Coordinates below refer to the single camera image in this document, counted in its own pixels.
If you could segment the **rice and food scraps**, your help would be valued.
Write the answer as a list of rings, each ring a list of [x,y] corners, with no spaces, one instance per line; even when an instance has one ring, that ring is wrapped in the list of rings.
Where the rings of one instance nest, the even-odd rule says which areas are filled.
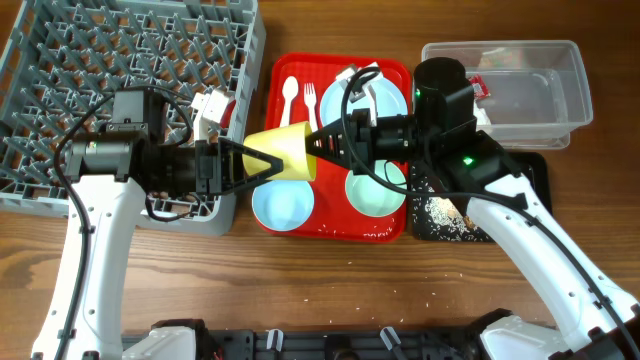
[[[410,202],[411,233],[419,240],[486,242],[489,238],[458,212],[449,199],[415,197]]]

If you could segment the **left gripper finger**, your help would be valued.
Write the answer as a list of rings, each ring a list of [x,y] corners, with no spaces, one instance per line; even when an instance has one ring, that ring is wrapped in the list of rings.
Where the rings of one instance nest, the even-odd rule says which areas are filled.
[[[283,170],[283,160],[273,155],[260,140],[246,138],[242,143],[229,138],[221,138],[219,144],[224,154],[231,158],[231,166],[235,172],[260,173]]]
[[[244,167],[240,164],[226,165],[223,168],[220,185],[221,194],[231,194],[253,189],[268,182],[268,178],[279,174],[283,170],[283,164],[272,164],[266,170],[261,170],[254,175],[246,175]]]

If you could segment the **white napkin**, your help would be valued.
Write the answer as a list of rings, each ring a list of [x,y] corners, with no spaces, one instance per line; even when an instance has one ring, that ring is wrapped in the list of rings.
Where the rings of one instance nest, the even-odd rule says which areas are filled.
[[[476,129],[478,131],[484,131],[488,135],[492,134],[492,123],[489,119],[489,116],[486,113],[486,110],[480,108],[477,103],[473,104],[473,114],[476,117]]]

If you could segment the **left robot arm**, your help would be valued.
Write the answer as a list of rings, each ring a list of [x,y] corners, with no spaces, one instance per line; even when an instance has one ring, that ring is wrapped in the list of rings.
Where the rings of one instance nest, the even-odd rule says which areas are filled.
[[[267,182],[282,159],[186,133],[166,143],[163,109],[178,93],[157,85],[99,100],[58,142],[54,171],[70,205],[54,295],[33,359],[118,359],[132,235],[149,196],[227,195]]]

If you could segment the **white plastic spoon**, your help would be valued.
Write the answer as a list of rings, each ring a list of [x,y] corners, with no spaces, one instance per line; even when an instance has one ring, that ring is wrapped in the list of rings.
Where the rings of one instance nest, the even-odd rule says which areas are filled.
[[[286,78],[282,86],[282,95],[284,97],[284,107],[281,114],[279,126],[286,127],[290,125],[291,107],[293,100],[298,95],[299,85],[295,76],[289,76]]]

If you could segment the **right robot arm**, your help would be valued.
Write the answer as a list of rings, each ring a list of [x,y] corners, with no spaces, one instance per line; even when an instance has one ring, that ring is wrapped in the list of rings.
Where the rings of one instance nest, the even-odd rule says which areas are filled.
[[[515,315],[485,318],[479,342],[491,359],[635,359],[639,303],[607,277],[547,211],[519,164],[476,126],[464,66],[436,57],[414,72],[409,115],[339,109],[309,134],[306,150],[355,174],[382,160],[420,162],[441,196],[489,235],[547,306],[554,328]]]

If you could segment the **yellow plastic cup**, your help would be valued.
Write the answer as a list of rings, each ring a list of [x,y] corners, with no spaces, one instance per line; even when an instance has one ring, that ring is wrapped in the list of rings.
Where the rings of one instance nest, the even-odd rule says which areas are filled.
[[[273,155],[283,160],[283,170],[268,180],[314,181],[317,175],[317,159],[306,153],[305,146],[305,136],[310,133],[309,123],[299,122],[255,133],[246,138],[260,140]]]

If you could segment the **green bowl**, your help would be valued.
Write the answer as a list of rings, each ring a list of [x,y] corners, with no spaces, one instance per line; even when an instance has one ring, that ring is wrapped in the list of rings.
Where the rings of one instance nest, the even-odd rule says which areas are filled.
[[[378,160],[375,174],[404,190],[407,189],[406,176],[393,162]],[[389,190],[368,175],[355,175],[349,171],[345,180],[348,202],[359,213],[368,217],[384,217],[397,211],[405,202],[404,194]]]

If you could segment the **red sauce packet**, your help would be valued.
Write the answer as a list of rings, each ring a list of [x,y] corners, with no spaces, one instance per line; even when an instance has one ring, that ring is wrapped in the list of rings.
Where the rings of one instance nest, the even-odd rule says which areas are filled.
[[[474,90],[474,98],[482,100],[488,98],[491,93],[481,75],[475,74],[468,78]]]

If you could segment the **white plastic fork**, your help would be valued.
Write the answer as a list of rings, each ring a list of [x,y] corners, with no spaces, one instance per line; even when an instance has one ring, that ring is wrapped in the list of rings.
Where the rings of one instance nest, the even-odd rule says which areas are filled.
[[[318,130],[318,123],[316,117],[316,104],[317,96],[313,83],[304,84],[304,103],[308,110],[308,122],[313,132]]]

